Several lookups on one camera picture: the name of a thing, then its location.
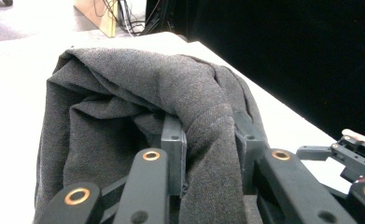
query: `screw hole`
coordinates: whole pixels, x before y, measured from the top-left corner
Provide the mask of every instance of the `screw hole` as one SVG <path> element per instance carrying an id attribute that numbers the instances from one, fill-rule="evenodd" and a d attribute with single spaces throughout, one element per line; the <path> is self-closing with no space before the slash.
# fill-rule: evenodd
<path id="1" fill-rule="evenodd" d="M 287 154 L 287 152 L 284 151 L 274 151 L 272 155 L 274 158 L 280 161 L 287 161 L 290 159 L 290 156 Z"/>
<path id="2" fill-rule="evenodd" d="M 160 157 L 160 153 L 157 151 L 148 151 L 144 153 L 143 158 L 146 161 L 155 161 Z"/>
<path id="3" fill-rule="evenodd" d="M 74 189 L 70 191 L 64 198 L 64 202 L 68 205 L 76 205 L 85 202 L 90 196 L 88 189 Z"/>
<path id="4" fill-rule="evenodd" d="M 138 211 L 132 215 L 132 223 L 133 224 L 141 224 L 147 221 L 147 212 L 146 211 Z"/>
<path id="5" fill-rule="evenodd" d="M 322 221 L 327 223 L 336 223 L 337 221 L 337 218 L 330 212 L 321 211 L 319 212 L 318 216 Z"/>

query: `table surface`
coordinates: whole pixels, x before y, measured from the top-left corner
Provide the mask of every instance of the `table surface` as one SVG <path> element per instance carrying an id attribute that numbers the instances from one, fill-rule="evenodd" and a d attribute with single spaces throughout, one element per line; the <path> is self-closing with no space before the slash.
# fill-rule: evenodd
<path id="1" fill-rule="evenodd" d="M 28 38 L 0 45 L 0 222 L 29 223 L 34 214 L 36 154 L 46 99 L 46 79 L 58 56 L 75 48 L 131 48 L 164 54 L 187 54 L 229 66 L 200 42 L 186 43 L 170 33 L 136 38 L 113 38 L 88 43 L 84 38 L 50 41 Z M 293 112 L 271 94 L 239 74 L 251 89 L 272 148 L 291 152 L 301 146 L 327 147 L 335 142 L 316 126 Z M 304 164 L 322 183 L 348 192 L 350 184 L 339 177 L 343 166 L 329 159 Z"/>

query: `gray cloth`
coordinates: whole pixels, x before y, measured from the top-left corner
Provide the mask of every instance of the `gray cloth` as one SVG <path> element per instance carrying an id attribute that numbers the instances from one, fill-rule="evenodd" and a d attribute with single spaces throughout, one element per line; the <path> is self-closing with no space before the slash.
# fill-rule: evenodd
<path id="1" fill-rule="evenodd" d="M 188 140 L 179 223 L 246 223 L 233 110 L 265 137 L 248 86 L 224 66 L 135 49 L 67 50 L 48 80 L 35 221 L 64 186 L 126 176 L 139 150 L 159 147 L 170 113 Z"/>

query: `knit fabric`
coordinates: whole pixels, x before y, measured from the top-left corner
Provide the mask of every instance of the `knit fabric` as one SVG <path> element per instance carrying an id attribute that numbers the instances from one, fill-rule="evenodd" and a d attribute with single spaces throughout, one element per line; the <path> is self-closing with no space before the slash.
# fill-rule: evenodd
<path id="1" fill-rule="evenodd" d="M 47 83 L 35 222 L 63 187 L 126 176 L 139 150 L 160 147 L 169 113 L 188 140 L 179 223 L 246 223 L 233 110 L 265 138 L 248 86 L 224 66 L 136 49 L 67 50 Z"/>

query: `black metal bracket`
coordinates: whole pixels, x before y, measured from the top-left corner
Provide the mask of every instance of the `black metal bracket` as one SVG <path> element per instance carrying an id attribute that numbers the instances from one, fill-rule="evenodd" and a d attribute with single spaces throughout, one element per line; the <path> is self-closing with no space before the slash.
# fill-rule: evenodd
<path id="1" fill-rule="evenodd" d="M 264 223 L 365 223 L 365 143 L 344 136 L 295 155 L 268 148 L 246 112 L 235 112 L 234 120 L 243 191 L 258 195 Z M 78 183 L 61 190 L 39 223 L 168 223 L 170 198 L 187 187 L 187 141 L 176 117 L 166 115 L 161 147 L 138 152 L 129 176 L 106 188 Z M 328 157 L 344 164 L 344 176 L 354 181 L 348 195 L 320 184 L 301 162 Z"/>

